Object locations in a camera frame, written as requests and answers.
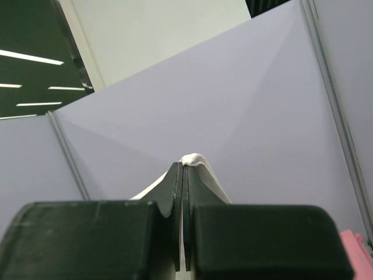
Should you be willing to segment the left aluminium corner post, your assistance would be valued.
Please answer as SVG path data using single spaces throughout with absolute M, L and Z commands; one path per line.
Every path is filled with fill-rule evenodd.
M 69 148 L 67 138 L 63 132 L 62 126 L 59 123 L 58 117 L 55 114 L 54 111 L 48 111 L 47 117 L 51 123 L 52 129 L 54 131 L 54 134 L 57 138 L 57 141 L 62 149 L 62 152 L 64 154 L 64 157 L 66 159 L 66 162 L 69 166 L 69 169 L 73 175 L 74 181 L 78 187 L 78 190 L 83 198 L 84 201 L 90 201 L 90 195 L 87 191 L 87 188 L 85 186 L 85 183 L 82 179 L 82 176 L 80 174 L 80 171 L 78 169 L 78 166 L 75 162 L 75 159 L 73 157 L 73 154 Z

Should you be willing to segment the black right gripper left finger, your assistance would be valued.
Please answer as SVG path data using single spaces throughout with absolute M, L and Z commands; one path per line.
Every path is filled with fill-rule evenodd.
M 34 202 L 1 241 L 2 279 L 174 279 L 183 166 L 136 200 Z

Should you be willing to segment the right aluminium corner post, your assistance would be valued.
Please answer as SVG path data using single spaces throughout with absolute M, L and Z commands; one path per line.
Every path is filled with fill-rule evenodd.
M 369 242 L 372 242 L 372 208 L 368 197 L 368 191 L 364 182 L 363 173 L 358 160 L 357 152 L 353 143 L 350 127 L 344 111 L 337 82 L 333 75 L 332 65 L 326 47 L 323 43 L 321 26 L 318 12 L 314 1 L 302 1 L 302 7 L 307 20 L 309 33 L 323 77 L 326 94 L 329 99 L 330 108 L 339 134 L 340 143 L 350 173 L 352 186 L 356 200 L 361 212 L 361 217 Z

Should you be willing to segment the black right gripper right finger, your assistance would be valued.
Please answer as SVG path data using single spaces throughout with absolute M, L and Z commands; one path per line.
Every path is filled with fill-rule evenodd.
M 337 227 L 320 207 L 229 204 L 185 167 L 182 213 L 192 279 L 354 278 Z

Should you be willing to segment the aluminium corner post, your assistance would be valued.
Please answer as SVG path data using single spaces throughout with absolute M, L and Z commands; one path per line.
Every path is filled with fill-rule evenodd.
M 83 198 L 84 201 L 90 201 L 90 195 L 87 191 L 87 188 L 85 186 L 85 183 L 82 179 L 82 176 L 80 174 L 80 171 L 78 169 L 78 166 L 75 162 L 75 159 L 73 157 L 73 154 L 69 148 L 67 138 L 63 132 L 62 126 L 59 123 L 58 117 L 55 114 L 54 111 L 48 111 L 47 117 L 51 123 L 52 129 L 54 131 L 54 134 L 57 138 L 57 141 L 62 149 L 62 152 L 64 154 L 64 157 L 66 159 L 66 162 L 69 166 L 69 169 L 73 175 L 74 181 L 78 187 L 78 190 Z
M 368 191 L 364 182 L 363 173 L 358 160 L 357 152 L 353 143 L 350 127 L 344 111 L 337 82 L 333 75 L 332 65 L 326 47 L 323 43 L 321 26 L 318 12 L 314 1 L 302 1 L 302 7 L 307 20 L 309 33 L 323 77 L 326 94 L 329 99 L 330 108 L 339 134 L 340 143 L 350 173 L 352 186 L 356 200 L 361 212 L 361 217 L 369 242 L 372 242 L 372 208 L 368 197 Z

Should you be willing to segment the folded pink t-shirt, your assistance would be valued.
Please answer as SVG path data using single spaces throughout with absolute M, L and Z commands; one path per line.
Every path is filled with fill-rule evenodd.
M 372 250 L 364 236 L 350 229 L 339 235 L 354 269 L 354 279 L 372 280 Z

